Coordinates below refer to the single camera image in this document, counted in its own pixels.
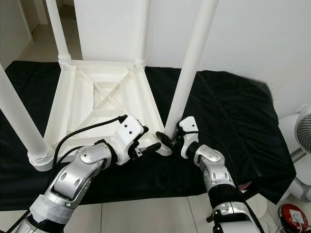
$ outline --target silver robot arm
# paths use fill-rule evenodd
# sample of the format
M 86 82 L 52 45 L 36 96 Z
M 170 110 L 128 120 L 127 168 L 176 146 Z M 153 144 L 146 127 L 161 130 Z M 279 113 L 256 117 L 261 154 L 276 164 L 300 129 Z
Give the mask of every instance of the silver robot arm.
M 62 232 L 90 187 L 91 180 L 102 169 L 112 163 L 122 165 L 131 157 L 143 154 L 137 148 L 138 139 L 147 131 L 147 127 L 128 116 L 109 143 L 101 140 L 78 149 L 74 160 L 58 172 L 44 195 L 39 195 L 31 205 L 31 215 L 23 220 L 17 233 Z
M 156 135 L 175 154 L 180 153 L 185 159 L 192 158 L 203 172 L 213 208 L 214 233 L 260 233 L 244 203 L 241 191 L 235 186 L 225 167 L 225 157 L 207 145 L 199 144 L 194 117 L 189 116 L 178 123 L 174 141 L 163 133 L 157 132 Z

